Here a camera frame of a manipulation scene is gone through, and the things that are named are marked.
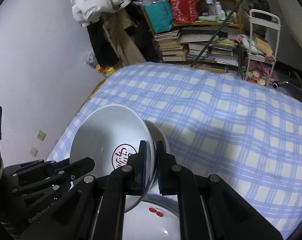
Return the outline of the large red patterned bowl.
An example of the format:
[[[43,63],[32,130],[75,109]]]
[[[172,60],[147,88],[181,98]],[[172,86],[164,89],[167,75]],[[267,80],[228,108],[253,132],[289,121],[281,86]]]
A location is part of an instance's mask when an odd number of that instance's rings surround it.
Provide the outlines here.
[[[145,188],[149,189],[155,171],[154,142],[144,120],[124,105],[103,106],[85,119],[72,142],[70,163],[90,157],[95,167],[88,174],[107,176],[127,164],[141,141],[146,142]]]

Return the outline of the white cherry plate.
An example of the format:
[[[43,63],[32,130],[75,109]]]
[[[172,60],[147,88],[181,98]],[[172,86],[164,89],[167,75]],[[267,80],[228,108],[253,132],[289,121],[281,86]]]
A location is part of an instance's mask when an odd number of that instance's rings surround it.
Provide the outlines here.
[[[128,196],[122,239],[180,239],[177,196]]]

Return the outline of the white bowl cartoon label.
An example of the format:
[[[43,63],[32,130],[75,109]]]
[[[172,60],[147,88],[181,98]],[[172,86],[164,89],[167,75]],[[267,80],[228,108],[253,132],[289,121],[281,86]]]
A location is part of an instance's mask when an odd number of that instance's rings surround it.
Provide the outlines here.
[[[148,130],[150,131],[150,134],[151,134],[152,139],[154,141],[155,149],[157,149],[156,148],[156,143],[158,141],[162,141],[165,152],[170,153],[171,149],[170,149],[169,143],[167,141],[166,136],[161,132],[161,130],[153,122],[151,122],[149,120],[144,120],[144,122],[145,122],[146,126],[148,127]],[[158,186],[157,168],[154,170],[153,183],[150,187],[149,193],[160,194],[159,186]]]

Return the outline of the blue plaid blanket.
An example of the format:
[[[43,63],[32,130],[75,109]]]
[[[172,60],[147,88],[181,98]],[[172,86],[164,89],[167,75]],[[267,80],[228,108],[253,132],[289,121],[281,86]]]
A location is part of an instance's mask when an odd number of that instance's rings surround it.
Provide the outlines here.
[[[302,221],[302,102],[277,90],[173,64],[142,63],[108,77],[49,155],[69,157],[75,133],[96,109],[121,104],[153,122],[176,161],[217,174],[284,239]]]

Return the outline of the green pole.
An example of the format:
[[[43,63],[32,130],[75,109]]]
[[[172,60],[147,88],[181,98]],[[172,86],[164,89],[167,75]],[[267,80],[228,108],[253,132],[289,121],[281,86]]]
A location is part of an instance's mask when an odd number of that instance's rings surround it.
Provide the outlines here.
[[[200,51],[200,53],[197,55],[197,57],[194,59],[194,61],[191,63],[190,67],[194,67],[198,60],[201,58],[201,56],[203,55],[203,53],[205,52],[205,50],[209,47],[209,45],[213,42],[214,38],[219,34],[219,32],[223,29],[223,27],[226,25],[227,21],[231,18],[231,16],[233,15],[234,12],[236,12],[241,3],[243,2],[243,0],[239,0],[235,7],[227,14],[225,20],[223,20],[222,24],[218,27],[218,29],[216,30],[216,32],[211,36],[211,38],[209,39],[209,41],[205,44],[204,48]]]

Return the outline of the teal bag on shelf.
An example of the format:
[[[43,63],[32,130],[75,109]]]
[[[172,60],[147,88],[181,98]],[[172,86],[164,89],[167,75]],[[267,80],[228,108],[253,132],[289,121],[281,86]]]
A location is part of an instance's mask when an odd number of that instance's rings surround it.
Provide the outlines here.
[[[155,34],[170,31],[174,24],[174,16],[168,0],[146,0],[144,5],[149,22]]]

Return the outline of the cream duvet with black piping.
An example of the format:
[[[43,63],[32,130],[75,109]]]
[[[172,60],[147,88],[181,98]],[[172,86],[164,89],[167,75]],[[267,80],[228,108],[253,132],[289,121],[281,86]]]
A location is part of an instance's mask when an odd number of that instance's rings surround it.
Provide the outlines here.
[[[291,35],[302,49],[302,6],[298,0],[278,0]]]

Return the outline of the white metal trolley cart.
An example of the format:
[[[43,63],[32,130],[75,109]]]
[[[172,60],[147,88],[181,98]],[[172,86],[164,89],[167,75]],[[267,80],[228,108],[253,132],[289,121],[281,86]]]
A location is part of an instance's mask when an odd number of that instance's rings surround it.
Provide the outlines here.
[[[274,67],[278,55],[281,20],[275,14],[258,9],[249,10],[249,34],[239,36],[239,44],[246,53],[246,63],[242,66],[242,78],[265,87],[279,87],[274,78]],[[275,45],[258,31],[271,30],[276,33]]]

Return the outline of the red bag on shelf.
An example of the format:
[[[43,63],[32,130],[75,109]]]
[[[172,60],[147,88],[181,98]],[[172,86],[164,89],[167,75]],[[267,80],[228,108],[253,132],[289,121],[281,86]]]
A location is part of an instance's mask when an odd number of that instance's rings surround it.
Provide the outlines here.
[[[198,18],[200,0],[167,0],[172,9],[175,24],[192,24]]]

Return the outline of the wooden bookshelf with books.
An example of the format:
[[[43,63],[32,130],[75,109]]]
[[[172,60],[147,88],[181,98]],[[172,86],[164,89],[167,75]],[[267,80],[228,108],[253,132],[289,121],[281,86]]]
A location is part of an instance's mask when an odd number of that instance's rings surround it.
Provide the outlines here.
[[[173,24],[170,31],[155,34],[143,6],[146,0],[134,0],[144,14],[152,33],[152,41],[159,58],[164,63],[191,65],[211,36],[225,20],[239,0],[200,0],[198,18],[192,24]],[[238,66],[236,37],[242,31],[239,11],[233,13],[226,25],[205,50],[196,65],[212,64],[214,67]]]

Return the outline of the white wall socket lower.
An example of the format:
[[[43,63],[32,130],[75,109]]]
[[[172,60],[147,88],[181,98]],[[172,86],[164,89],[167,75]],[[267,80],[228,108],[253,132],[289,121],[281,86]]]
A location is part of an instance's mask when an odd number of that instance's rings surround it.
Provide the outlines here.
[[[32,155],[33,157],[36,157],[38,154],[38,150],[34,147],[30,148],[29,154]]]

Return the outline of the white wall socket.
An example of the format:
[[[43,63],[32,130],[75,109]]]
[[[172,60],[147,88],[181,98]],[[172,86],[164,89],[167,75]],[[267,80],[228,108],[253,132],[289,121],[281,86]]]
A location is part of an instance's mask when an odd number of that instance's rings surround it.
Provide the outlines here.
[[[39,130],[39,132],[37,133],[36,137],[37,137],[38,140],[44,141],[44,139],[46,137],[46,134],[43,131]]]
[[[38,154],[38,150],[34,147],[30,148],[29,154],[32,155],[33,157],[36,157]]]

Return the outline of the white wall socket upper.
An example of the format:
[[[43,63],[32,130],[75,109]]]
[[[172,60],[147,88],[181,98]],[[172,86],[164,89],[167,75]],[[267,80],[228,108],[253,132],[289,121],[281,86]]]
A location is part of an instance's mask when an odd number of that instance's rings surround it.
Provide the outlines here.
[[[43,131],[39,130],[39,132],[37,133],[36,137],[37,137],[38,140],[44,141],[44,139],[46,137],[46,134]]]

